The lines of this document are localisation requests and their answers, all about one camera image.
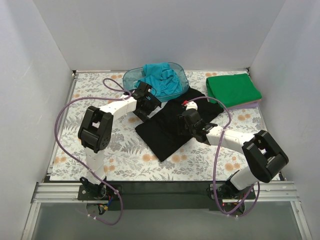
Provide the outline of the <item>black t shirt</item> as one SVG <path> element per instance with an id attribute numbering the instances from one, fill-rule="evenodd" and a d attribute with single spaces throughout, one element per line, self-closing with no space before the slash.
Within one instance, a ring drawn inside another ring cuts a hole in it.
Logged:
<path id="1" fill-rule="evenodd" d="M 192 138 L 191 135 L 178 135 L 178 116 L 185 111 L 183 102 L 204 96 L 190 87 L 181 96 L 169 100 L 151 119 L 135 128 L 160 162 L 165 161 Z"/>

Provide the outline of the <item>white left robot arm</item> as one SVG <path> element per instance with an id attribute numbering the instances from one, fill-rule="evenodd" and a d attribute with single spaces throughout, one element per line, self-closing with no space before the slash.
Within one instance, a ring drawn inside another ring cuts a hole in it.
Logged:
<path id="1" fill-rule="evenodd" d="M 111 103 L 87 108 L 78 138 L 84 147 L 89 170 L 86 177 L 80 178 L 80 182 L 86 193 L 95 200 L 104 200 L 110 194 L 110 190 L 101 180 L 106 180 L 104 150 L 110 143 L 114 121 L 128 113 L 134 113 L 143 122 L 148 121 L 150 113 L 161 106 L 161 102 L 151 90 L 151 85 L 141 82 L 136 89 L 130 90 Z"/>

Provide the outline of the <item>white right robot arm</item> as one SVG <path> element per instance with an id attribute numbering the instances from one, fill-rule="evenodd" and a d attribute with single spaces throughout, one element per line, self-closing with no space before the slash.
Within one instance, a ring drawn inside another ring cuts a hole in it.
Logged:
<path id="1" fill-rule="evenodd" d="M 237 199 L 245 189 L 257 182 L 269 183 L 288 163 L 289 158 L 271 134 L 265 130 L 244 133 L 206 123 L 194 108 L 177 117 L 179 135 L 191 136 L 198 142 L 220 146 L 245 156 L 247 167 L 237 170 L 217 187 L 219 198 Z"/>

